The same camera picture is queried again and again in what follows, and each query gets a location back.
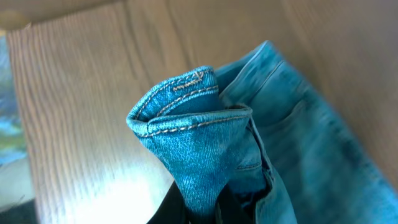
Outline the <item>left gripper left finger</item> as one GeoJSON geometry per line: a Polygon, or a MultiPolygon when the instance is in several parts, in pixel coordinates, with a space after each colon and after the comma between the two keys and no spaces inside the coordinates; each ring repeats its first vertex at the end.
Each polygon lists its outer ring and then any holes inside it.
{"type": "Polygon", "coordinates": [[[189,224],[183,197],[175,182],[147,224],[189,224]]]}

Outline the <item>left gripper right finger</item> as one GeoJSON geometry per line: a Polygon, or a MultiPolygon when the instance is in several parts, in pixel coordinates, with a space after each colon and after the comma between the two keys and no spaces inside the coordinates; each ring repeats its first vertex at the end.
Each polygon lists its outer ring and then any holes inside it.
{"type": "Polygon", "coordinates": [[[253,224],[238,200],[226,185],[218,196],[215,210],[216,224],[253,224]]]}

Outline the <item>light blue denim jeans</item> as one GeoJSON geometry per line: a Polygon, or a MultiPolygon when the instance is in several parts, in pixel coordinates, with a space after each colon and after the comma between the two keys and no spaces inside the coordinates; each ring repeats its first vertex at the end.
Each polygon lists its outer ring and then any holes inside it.
{"type": "Polygon", "coordinates": [[[253,223],[396,223],[397,194],[270,42],[149,90],[126,118],[174,178],[189,223],[227,185],[253,223]]]}

